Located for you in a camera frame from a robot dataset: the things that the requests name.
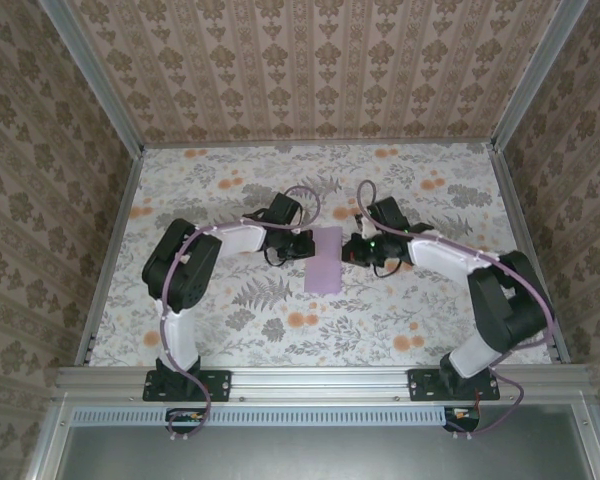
aluminum frame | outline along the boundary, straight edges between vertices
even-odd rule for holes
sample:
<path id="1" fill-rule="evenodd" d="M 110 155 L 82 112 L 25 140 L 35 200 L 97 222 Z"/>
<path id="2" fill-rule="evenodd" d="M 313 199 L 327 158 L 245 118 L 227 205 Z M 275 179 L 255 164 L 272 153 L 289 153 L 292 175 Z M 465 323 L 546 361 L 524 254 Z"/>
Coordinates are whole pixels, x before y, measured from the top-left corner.
<path id="1" fill-rule="evenodd" d="M 491 159 L 493 172 L 496 176 L 498 187 L 500 188 L 502 203 L 504 204 L 507 217 L 509 218 L 509 224 L 511 225 L 511 232 L 513 233 L 516 246 L 527 256 L 531 262 L 531 266 L 536 272 L 536 275 L 538 275 L 538 279 L 540 280 L 542 288 L 544 288 L 544 291 L 547 293 L 547 295 L 550 295 L 549 289 L 547 288 L 547 282 L 542 274 L 542 268 L 540 268 L 538 256 L 536 255 L 535 248 L 533 247 L 531 234 L 527 228 L 527 222 L 524 219 L 524 213 L 522 212 L 520 200 L 516 195 L 516 189 L 513 185 L 513 179 L 511 178 L 511 173 L 509 172 L 509 167 L 507 166 L 504 153 L 497 147 L 491 147 L 489 149 L 489 158 Z M 569 351 L 567 350 L 567 344 L 564 341 L 564 336 L 562 335 L 559 321 L 556 321 L 555 323 L 553 340 L 555 342 L 555 350 L 558 354 L 558 358 L 556 360 L 560 361 L 561 363 L 570 363 L 571 357 L 569 356 Z"/>
<path id="2" fill-rule="evenodd" d="M 560 2 L 556 8 L 542 40 L 493 132 L 493 143 L 499 149 L 504 150 L 511 140 L 511 136 L 531 105 L 533 97 L 538 93 L 586 5 L 587 0 L 568 0 Z"/>
<path id="3" fill-rule="evenodd" d="M 111 124 L 132 158 L 142 153 L 142 134 L 127 113 L 127 109 L 109 82 L 104 66 L 98 61 L 91 46 L 65 0 L 41 0 L 54 27 L 62 37 L 71 57 L 80 67 L 85 80 L 98 98 Z"/>
<path id="4" fill-rule="evenodd" d="M 313 140 L 250 140 L 246 142 L 196 142 L 192 143 L 166 143 L 155 144 L 147 143 L 145 148 L 148 150 L 164 150 L 173 148 L 227 148 L 227 147 L 298 147 L 307 145 L 329 146 L 329 145 L 409 145 L 409 144 L 443 144 L 452 143 L 489 143 L 488 137 L 471 138 L 320 138 Z"/>
<path id="5" fill-rule="evenodd" d="M 229 404 L 238 408 L 264 409 L 280 406 L 466 405 L 466 402 L 411 402 L 406 376 L 410 368 L 417 367 L 229 368 L 233 372 Z M 146 407 L 142 390 L 148 370 L 144 367 L 61 369 L 27 479 L 56 478 L 74 408 Z M 586 367 L 502 365 L 498 371 L 522 384 L 526 404 L 572 407 L 587 461 L 594 478 L 600 479 L 600 411 Z M 484 404 L 509 405 L 515 400 L 517 390 L 514 387 L 501 383 L 500 390 L 501 400 Z M 199 402 L 156 405 L 203 406 Z"/>
<path id="6" fill-rule="evenodd" d="M 107 302 L 111 279 L 113 278 L 113 273 L 116 269 L 118 254 L 120 253 L 124 231 L 127 226 L 127 221 L 129 220 L 133 198 L 135 197 L 138 182 L 140 181 L 143 162 L 144 157 L 140 156 L 134 159 L 133 164 L 131 165 L 129 178 L 127 179 L 127 184 L 124 188 L 124 193 L 122 194 L 122 201 L 120 202 L 118 215 L 116 216 L 116 221 L 113 225 L 109 246 L 107 247 L 107 254 L 104 257 L 102 270 L 100 270 L 100 276 L 98 277 L 93 300 L 89 308 L 89 313 L 87 314 L 87 321 L 85 322 L 84 330 L 82 331 L 82 337 L 80 339 L 80 345 L 78 346 L 74 365 L 85 365 L 88 363 L 88 355 L 93 346 L 92 343 L 95 342 L 96 333 L 98 333 L 98 328 L 102 321 L 102 313 L 104 312 L 104 307 Z"/>

leaf pattern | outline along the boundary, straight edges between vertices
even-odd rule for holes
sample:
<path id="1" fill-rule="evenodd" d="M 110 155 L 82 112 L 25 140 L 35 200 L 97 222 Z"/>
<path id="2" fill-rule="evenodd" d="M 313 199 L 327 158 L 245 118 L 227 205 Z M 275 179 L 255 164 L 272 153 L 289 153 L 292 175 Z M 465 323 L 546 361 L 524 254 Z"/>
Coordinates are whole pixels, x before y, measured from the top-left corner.
<path id="1" fill-rule="evenodd" d="M 260 306 L 260 310 L 269 307 L 271 310 L 276 303 L 292 295 L 289 282 L 285 283 L 282 277 L 279 277 L 278 282 L 272 277 L 266 277 L 264 282 L 252 280 L 247 283 L 231 303 L 254 309 Z"/>
<path id="2" fill-rule="evenodd" d="M 454 174 L 458 166 L 480 173 L 459 179 Z M 514 248 L 484 145 L 149 149 L 91 364 L 155 362 L 159 347 L 145 344 L 145 335 L 156 330 L 156 311 L 138 279 L 174 216 L 201 225 L 234 220 L 302 183 L 321 197 L 316 225 L 339 225 L 348 238 L 357 231 L 356 188 L 365 178 L 378 185 L 378 198 L 393 195 L 411 223 L 431 223 L 445 235 L 492 251 Z M 449 185 L 484 192 L 491 202 L 458 208 Z M 362 193 L 369 201 L 369 192 Z M 305 218 L 311 215 L 315 201 L 300 191 L 291 195 L 303 205 Z M 386 269 L 395 265 L 387 262 Z M 304 291 L 304 261 L 274 269 L 262 252 L 220 259 L 191 312 L 205 364 L 435 364 L 473 331 L 466 287 L 435 272 L 404 265 L 396 275 L 378 279 L 370 269 L 349 264 L 342 272 L 342 292 L 321 296 Z M 549 359 L 538 349 L 520 352 L 511 361 Z"/>

floral wallpaper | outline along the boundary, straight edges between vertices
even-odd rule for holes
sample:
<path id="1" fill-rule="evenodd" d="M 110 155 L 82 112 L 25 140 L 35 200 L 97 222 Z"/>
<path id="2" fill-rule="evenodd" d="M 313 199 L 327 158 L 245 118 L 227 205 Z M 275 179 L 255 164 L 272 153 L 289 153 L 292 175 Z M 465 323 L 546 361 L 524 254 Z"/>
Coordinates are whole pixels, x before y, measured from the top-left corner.
<path id="1" fill-rule="evenodd" d="M 159 316 L 141 272 L 173 219 L 230 221 L 300 183 L 320 195 L 315 225 L 341 226 L 348 240 L 357 230 L 355 192 L 367 178 L 377 183 L 379 198 L 393 195 L 413 223 L 430 222 L 485 251 L 515 248 L 482 144 L 149 149 L 90 365 L 155 364 Z M 305 211 L 315 209 L 309 196 L 299 200 Z M 274 268 L 260 252 L 218 261 L 190 311 L 203 364 L 430 365 L 475 328 L 467 286 L 432 271 L 402 265 L 380 279 L 371 269 L 343 264 L 342 291 L 334 295 L 306 293 L 304 274 L 304 261 Z M 550 359 L 542 347 L 512 361 Z"/>
<path id="2" fill-rule="evenodd" d="M 589 1 L 505 149 L 572 359 L 600 400 L 600 1 Z"/>
<path id="3" fill-rule="evenodd" d="M 41 7 L 0 1 L 0 479 L 74 361 L 129 167 Z"/>
<path id="4" fill-rule="evenodd" d="M 70 0 L 149 144 L 489 137 L 557 0 Z"/>

ventilation grille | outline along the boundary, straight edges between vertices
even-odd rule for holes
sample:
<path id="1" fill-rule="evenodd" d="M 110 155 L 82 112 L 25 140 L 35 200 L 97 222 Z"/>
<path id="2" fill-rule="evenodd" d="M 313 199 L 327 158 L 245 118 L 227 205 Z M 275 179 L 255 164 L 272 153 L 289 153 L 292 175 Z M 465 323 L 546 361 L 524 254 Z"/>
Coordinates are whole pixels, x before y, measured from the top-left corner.
<path id="1" fill-rule="evenodd" d="M 165 407 L 80 407 L 71 426 L 164 426 Z M 195 425 L 191 422 L 176 426 Z M 444 425 L 444 407 L 337 407 L 244 408 L 218 406 L 211 411 L 209 426 L 373 426 Z"/>

black mounting plate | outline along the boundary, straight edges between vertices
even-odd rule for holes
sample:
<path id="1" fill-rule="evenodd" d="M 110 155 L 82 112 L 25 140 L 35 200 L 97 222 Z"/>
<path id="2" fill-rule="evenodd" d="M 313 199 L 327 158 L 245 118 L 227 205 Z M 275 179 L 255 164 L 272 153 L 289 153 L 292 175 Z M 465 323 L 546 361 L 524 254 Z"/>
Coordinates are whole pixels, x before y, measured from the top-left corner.
<path id="1" fill-rule="evenodd" d="M 199 388 L 196 388 L 190 397 L 184 396 L 181 392 L 166 393 L 164 389 L 155 388 L 159 374 L 156 370 L 151 370 L 145 378 L 144 392 L 142 400 L 145 402 L 204 402 L 204 394 Z M 209 391 L 213 402 L 228 402 L 231 393 L 231 371 L 230 370 L 200 370 L 196 375 L 198 380 Z"/>
<path id="2" fill-rule="evenodd" d="M 488 370 L 471 378 L 471 388 L 450 395 L 440 378 L 439 368 L 413 368 L 407 371 L 412 402 L 500 400 L 498 381 Z"/>

